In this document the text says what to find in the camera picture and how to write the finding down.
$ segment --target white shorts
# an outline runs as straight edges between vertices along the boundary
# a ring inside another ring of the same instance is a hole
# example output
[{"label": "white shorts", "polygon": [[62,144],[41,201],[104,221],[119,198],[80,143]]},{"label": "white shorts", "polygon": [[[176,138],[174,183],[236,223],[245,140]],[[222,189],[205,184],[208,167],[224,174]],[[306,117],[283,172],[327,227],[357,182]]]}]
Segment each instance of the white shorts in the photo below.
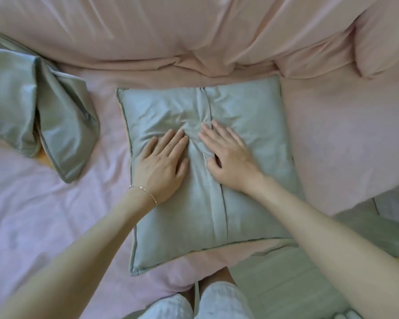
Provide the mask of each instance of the white shorts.
[{"label": "white shorts", "polygon": [[[193,319],[191,305],[180,294],[155,302],[139,319]],[[215,282],[207,287],[195,319],[254,319],[245,295],[233,284]]]}]

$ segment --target sage green pillow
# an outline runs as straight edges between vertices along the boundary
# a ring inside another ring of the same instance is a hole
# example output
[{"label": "sage green pillow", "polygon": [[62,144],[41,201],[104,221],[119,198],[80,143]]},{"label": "sage green pillow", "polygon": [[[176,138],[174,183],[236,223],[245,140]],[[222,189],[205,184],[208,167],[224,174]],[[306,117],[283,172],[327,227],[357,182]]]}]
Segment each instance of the sage green pillow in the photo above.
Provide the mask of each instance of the sage green pillow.
[{"label": "sage green pillow", "polygon": [[182,127],[189,136],[190,171],[181,188],[134,229],[130,273],[138,275],[193,251],[243,241],[289,238],[279,222],[248,196],[218,184],[206,167],[212,153],[201,142],[201,123],[232,127],[262,170],[303,196],[294,167],[277,76],[241,84],[168,90],[118,89],[135,170],[152,136]]}]

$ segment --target woman's left hand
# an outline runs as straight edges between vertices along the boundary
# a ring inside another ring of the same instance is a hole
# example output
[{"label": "woman's left hand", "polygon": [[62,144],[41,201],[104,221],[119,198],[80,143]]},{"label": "woman's left hand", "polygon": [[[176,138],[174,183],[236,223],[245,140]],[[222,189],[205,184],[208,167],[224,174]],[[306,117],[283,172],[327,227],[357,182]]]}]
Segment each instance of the woman's left hand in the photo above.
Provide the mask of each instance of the woman's left hand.
[{"label": "woman's left hand", "polygon": [[156,142],[157,138],[153,137],[143,148],[132,186],[145,188],[160,204],[176,192],[188,171],[189,159],[185,158],[181,163],[179,160],[189,138],[182,129],[169,130]]}]

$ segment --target forearm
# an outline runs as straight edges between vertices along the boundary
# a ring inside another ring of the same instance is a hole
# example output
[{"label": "forearm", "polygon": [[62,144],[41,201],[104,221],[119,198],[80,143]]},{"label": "forearm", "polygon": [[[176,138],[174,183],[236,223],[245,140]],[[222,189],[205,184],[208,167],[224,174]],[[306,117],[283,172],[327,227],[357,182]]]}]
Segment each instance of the forearm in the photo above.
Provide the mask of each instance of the forearm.
[{"label": "forearm", "polygon": [[148,194],[130,190],[121,203],[22,286],[0,319],[78,318],[118,249],[154,206]]},{"label": "forearm", "polygon": [[291,233],[365,318],[399,318],[399,262],[350,228],[262,178],[250,195]]}]

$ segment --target pillow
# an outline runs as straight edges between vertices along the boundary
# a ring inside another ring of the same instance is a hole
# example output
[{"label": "pillow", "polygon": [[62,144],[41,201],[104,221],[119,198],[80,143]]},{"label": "pillow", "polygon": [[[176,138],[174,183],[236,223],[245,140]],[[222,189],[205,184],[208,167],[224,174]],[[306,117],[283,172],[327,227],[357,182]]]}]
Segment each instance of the pillow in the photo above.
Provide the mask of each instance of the pillow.
[{"label": "pillow", "polygon": [[399,61],[399,0],[379,0],[356,20],[356,63],[372,77]]},{"label": "pillow", "polygon": [[130,273],[138,275],[193,251],[290,235],[259,203],[221,186],[206,167],[212,153],[201,142],[201,123],[231,126],[262,170],[303,195],[288,141],[277,76],[241,84],[168,90],[118,89],[131,145],[133,175],[152,136],[182,127],[189,136],[190,171],[181,188],[134,229]]}]

